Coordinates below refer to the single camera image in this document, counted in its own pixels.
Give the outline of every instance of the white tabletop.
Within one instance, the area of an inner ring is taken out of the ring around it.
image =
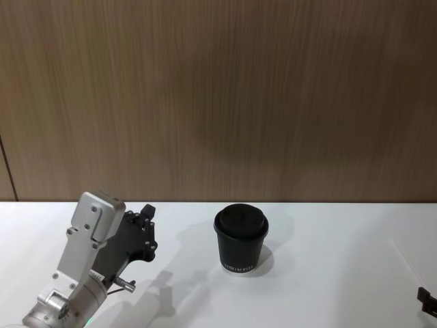
[[[145,203],[127,203],[139,211]],[[90,328],[430,328],[417,288],[437,295],[437,204],[254,204],[270,231],[248,274],[219,262],[224,203],[151,203],[158,249],[124,271]],[[0,203],[0,326],[19,323],[51,278],[75,203]]]

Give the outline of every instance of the disposable coffee cup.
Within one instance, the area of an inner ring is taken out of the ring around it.
[[[248,204],[229,205],[217,213],[214,229],[225,269],[244,273],[257,266],[268,233],[268,221],[260,209]]]

